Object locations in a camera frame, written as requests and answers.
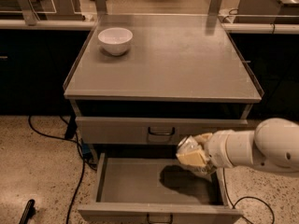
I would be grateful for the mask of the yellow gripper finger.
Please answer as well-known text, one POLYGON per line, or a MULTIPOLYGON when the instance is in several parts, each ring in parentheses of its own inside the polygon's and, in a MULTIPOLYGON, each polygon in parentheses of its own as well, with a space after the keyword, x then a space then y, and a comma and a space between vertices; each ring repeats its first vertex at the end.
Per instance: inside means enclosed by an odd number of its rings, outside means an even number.
POLYGON ((208 158, 202 149, 196 149, 186 153, 177 153, 177 158, 181 164, 192 167, 206 167, 208 163, 208 158))
POLYGON ((194 137, 194 140, 198 143, 203 145, 211 136, 213 133, 202 133, 202 134, 197 134, 194 137))

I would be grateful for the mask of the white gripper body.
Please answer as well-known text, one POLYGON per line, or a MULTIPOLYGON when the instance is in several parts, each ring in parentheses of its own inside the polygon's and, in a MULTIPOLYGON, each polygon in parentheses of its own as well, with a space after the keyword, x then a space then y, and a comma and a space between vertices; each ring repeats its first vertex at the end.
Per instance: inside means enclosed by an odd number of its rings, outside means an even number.
POLYGON ((205 143, 205 152, 212 164, 217 168, 233 168, 233 164, 229 160, 226 145, 232 130, 218 131, 205 143))

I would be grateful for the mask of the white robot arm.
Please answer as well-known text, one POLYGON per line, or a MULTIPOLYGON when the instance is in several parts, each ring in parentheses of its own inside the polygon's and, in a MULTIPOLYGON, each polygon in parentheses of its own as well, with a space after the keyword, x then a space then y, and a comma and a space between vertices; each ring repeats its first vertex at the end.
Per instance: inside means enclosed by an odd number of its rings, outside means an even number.
POLYGON ((277 175, 299 175, 299 125, 266 119, 254 130, 222 130, 184 137, 178 161, 204 174, 245 166, 277 175))

